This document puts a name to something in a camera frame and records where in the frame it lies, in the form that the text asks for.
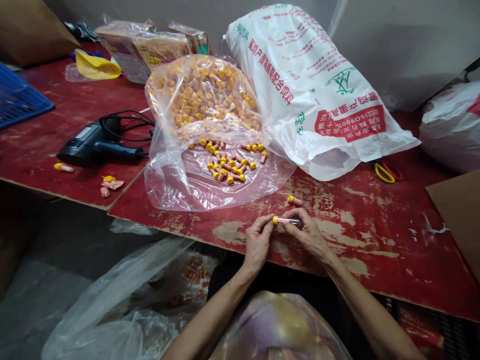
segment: blue plastic crate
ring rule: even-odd
[[[53,108],[50,100],[0,61],[0,129]]]

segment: worn table surface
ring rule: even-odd
[[[99,44],[88,47],[89,51],[101,49],[103,47]],[[63,73],[65,66],[73,62],[71,58],[65,58],[20,73],[54,103],[55,109],[0,129],[0,179],[108,209],[141,173],[146,161],[117,161],[88,169],[77,168],[75,173],[67,173],[53,168],[59,162],[56,154],[85,125],[100,116],[147,108],[144,87],[129,82],[123,76],[113,80],[68,82]],[[150,111],[145,114],[152,119]],[[146,134],[148,127],[134,129],[125,135],[142,139]],[[125,141],[124,145],[136,147],[145,144]],[[125,185],[117,191],[110,191],[111,196],[104,198],[100,187],[102,176],[107,175],[125,181]]]
[[[395,114],[404,129],[418,130],[409,114]],[[452,315],[480,321],[480,286],[460,255],[449,231],[433,234],[443,222],[425,187],[455,174],[420,147],[387,159],[405,180],[380,181],[373,165],[363,163],[346,175],[320,182],[300,169],[277,193],[247,205],[208,212],[155,209],[141,176],[109,214],[183,235],[239,253],[245,252],[245,230],[260,215],[281,215],[291,208],[287,196],[309,202],[308,212],[347,268],[369,290]],[[268,260],[320,274],[313,259],[287,234],[272,235]]]

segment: yellow-handled scissors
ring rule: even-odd
[[[380,180],[388,184],[393,184],[395,181],[402,181],[404,179],[402,173],[386,161],[382,161],[381,164],[379,162],[375,162],[373,168],[375,170],[375,174],[380,178]]]

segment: gray floor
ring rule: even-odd
[[[0,359],[39,360],[54,327],[93,281],[167,235],[114,234],[112,220],[72,201],[45,205],[41,230],[0,303]]]

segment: yellow cap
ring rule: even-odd
[[[56,170],[61,170],[60,167],[65,165],[63,162],[57,162],[55,165],[53,165],[53,168]]]
[[[112,181],[117,180],[116,178],[114,178],[113,176],[110,176],[110,175],[108,175],[108,176],[102,176],[102,178],[103,178],[103,181],[106,182],[106,183],[109,183],[109,182],[112,182]]]

